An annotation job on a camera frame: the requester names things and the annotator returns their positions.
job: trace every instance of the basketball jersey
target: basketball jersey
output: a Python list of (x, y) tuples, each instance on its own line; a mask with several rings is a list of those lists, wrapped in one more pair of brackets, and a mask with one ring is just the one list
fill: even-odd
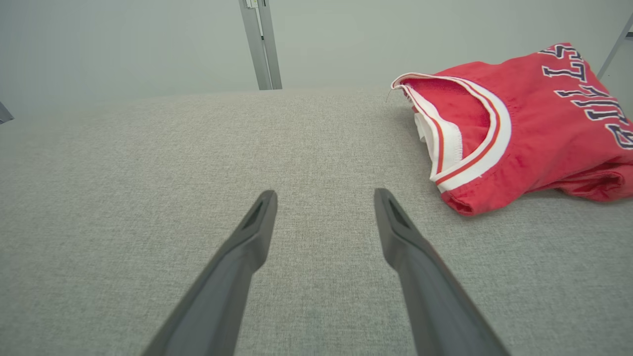
[(462, 215), (559, 188), (596, 201), (633, 196), (633, 125), (569, 43), (498, 65), (407, 73), (431, 181)]

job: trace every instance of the fabric texture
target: fabric texture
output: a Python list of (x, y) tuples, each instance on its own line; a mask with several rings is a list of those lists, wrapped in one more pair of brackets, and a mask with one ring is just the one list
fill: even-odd
[(0, 355), (138, 355), (265, 189), (236, 355), (413, 355), (388, 188), (513, 355), (630, 355), (633, 202), (455, 213), (383, 89), (156, 98), (0, 127)]
[(633, 196), (630, 122), (569, 43), (498, 65), (407, 73), (392, 88), (430, 132), (430, 179), (463, 215), (550, 188), (596, 201)]

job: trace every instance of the metal frame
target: metal frame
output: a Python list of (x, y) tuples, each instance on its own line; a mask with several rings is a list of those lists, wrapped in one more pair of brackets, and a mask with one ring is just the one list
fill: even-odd
[(277, 47), (275, 45), (275, 34), (273, 33), (273, 21), (270, 16), (270, 0), (263, 0), (258, 5), (263, 35), (260, 34), (260, 22), (257, 19), (257, 13), (254, 8), (246, 6), (246, 1), (237, 0), (242, 12), (246, 39), (251, 49), (257, 83), (260, 90), (281, 89)]
[(244, 30), (246, 30), (246, 39), (248, 40), (248, 46), (251, 49), (251, 57), (253, 59), (253, 66), (255, 67), (255, 76), (257, 77), (257, 84), (260, 90), (273, 89), (270, 83), (270, 76), (268, 74), (268, 65), (266, 64), (266, 53), (264, 53), (264, 47), (261, 44), (260, 25), (257, 21), (257, 14), (254, 9), (246, 8), (244, 0), (237, 0), (240, 11), (242, 12), (242, 21), (244, 22)]
[(268, 58), (268, 71), (273, 89), (281, 89), (281, 73), (279, 72), (279, 61), (277, 60), (277, 46), (275, 45), (275, 34), (273, 33), (273, 19), (270, 16), (270, 0), (262, 1), (260, 6), (261, 30), (264, 33), (264, 46), (266, 47), (266, 57)]
[(4, 107), (2, 103), (0, 103), (0, 124), (13, 120), (13, 115)]

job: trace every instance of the red shirt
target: red shirt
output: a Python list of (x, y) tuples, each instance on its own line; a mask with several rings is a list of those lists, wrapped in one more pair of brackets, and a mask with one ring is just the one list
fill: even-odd
[(633, 196), (633, 132), (617, 99), (569, 43), (498, 65), (407, 73), (430, 179), (462, 215), (560, 188), (596, 201)]

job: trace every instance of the white lining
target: white lining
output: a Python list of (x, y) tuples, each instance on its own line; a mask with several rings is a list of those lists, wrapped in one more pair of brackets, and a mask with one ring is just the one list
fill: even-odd
[[(466, 89), (472, 96), (477, 98), (482, 103), (484, 108), (488, 111), (488, 114), (490, 117), (490, 127), (488, 129), (486, 138), (475, 151), (470, 153), (464, 159), (461, 159), (461, 133), (460, 133), (459, 140), (457, 141), (454, 135), (454, 129), (451, 128), (449, 125), (446, 125), (446, 126), (443, 125), (443, 123), (448, 123), (448, 122), (443, 120), (439, 116), (439, 114), (437, 114), (437, 116), (434, 117), (434, 119), (436, 119), (437, 123), (440, 125), (440, 129), (442, 130), (442, 133), (444, 133), (445, 127), (447, 127), (448, 132), (449, 132), (448, 135), (447, 134), (443, 135), (444, 136), (444, 156), (453, 154), (449, 152), (452, 152), (450, 150), (452, 150), (455, 147), (457, 142), (460, 147), (459, 159), (457, 161), (454, 161), (450, 165), (443, 165), (442, 163), (442, 172), (437, 172), (436, 170), (437, 160), (439, 159), (439, 145), (436, 142), (436, 139), (439, 137), (439, 133), (437, 132), (437, 128), (435, 127), (435, 125), (433, 125), (432, 122), (429, 122), (430, 120), (426, 120), (429, 125), (428, 129), (432, 131), (432, 137), (434, 138), (433, 146), (437, 148), (434, 150), (433, 155), (431, 155), (431, 160), (433, 161), (433, 166), (434, 166), (433, 172), (435, 172), (435, 174), (431, 175), (430, 180), (437, 182), (443, 177), (455, 172), (458, 169), (461, 169), (465, 165), (468, 165), (470, 162), (476, 159), (479, 159), (475, 163), (472, 163), (471, 166), (469, 166), (462, 172), (455, 174), (449, 179), (446, 179), (445, 181), (442, 181), (440, 184), (438, 184), (437, 187), (440, 189), (440, 191), (442, 192), (449, 191), (459, 186), (462, 186), (480, 177), (483, 173), (488, 171), (495, 164), (497, 164), (497, 162), (499, 162), (499, 160), (505, 153), (506, 148), (508, 147), (508, 143), (510, 142), (512, 127), (511, 127), (511, 121), (510, 121), (510, 113), (508, 113), (508, 109), (506, 108), (505, 104), (496, 95), (488, 91), (486, 88), (476, 83), (473, 83), (467, 79), (458, 78), (458, 77), (441, 77), (441, 76), (420, 74), (420, 73), (403, 74), (391, 84), (392, 89), (402, 89), (413, 100), (413, 104), (415, 105), (416, 109), (420, 113), (424, 113), (424, 111), (428, 110), (430, 112), (427, 111), (427, 114), (433, 115), (433, 116), (435, 113), (437, 113), (437, 110), (435, 109), (435, 107), (432, 106), (431, 103), (429, 103), (426, 99), (424, 99), (413, 88), (402, 84), (402, 81), (404, 79), (444, 79), (444, 80), (450, 80), (452, 82), (455, 82), (461, 85), (462, 87), (464, 87), (464, 89)], [(486, 101), (484, 97), (487, 98), (491, 102), (492, 107), (488, 104), (488, 101)], [(495, 114), (493, 107), (499, 113), (499, 117), (497, 117), (497, 115)], [(497, 129), (497, 119), (499, 120), (499, 132), (498, 132), (496, 140), (492, 142), (492, 139), (494, 137), (494, 132)], [(484, 156), (480, 157), (483, 151), (488, 149), (488, 146), (491, 146), (489, 148), (489, 151)]]

